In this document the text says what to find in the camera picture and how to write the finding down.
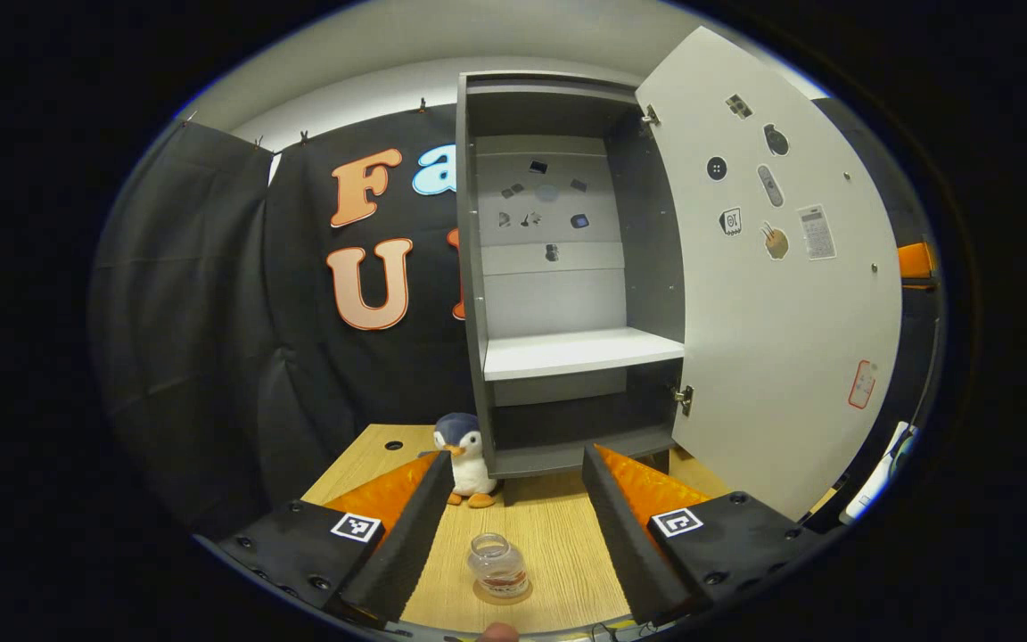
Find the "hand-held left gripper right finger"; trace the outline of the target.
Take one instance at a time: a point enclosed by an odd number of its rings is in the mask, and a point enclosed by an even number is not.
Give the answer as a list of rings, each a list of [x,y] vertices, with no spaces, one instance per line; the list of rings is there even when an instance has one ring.
[[[817,532],[750,493],[706,496],[602,444],[584,448],[581,479],[640,624],[729,605],[822,546]]]

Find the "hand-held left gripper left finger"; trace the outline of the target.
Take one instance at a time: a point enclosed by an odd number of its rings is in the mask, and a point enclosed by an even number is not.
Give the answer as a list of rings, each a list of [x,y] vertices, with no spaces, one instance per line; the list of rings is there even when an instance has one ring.
[[[357,625],[398,621],[453,489],[451,459],[429,452],[322,506],[289,501],[216,550],[315,611]]]

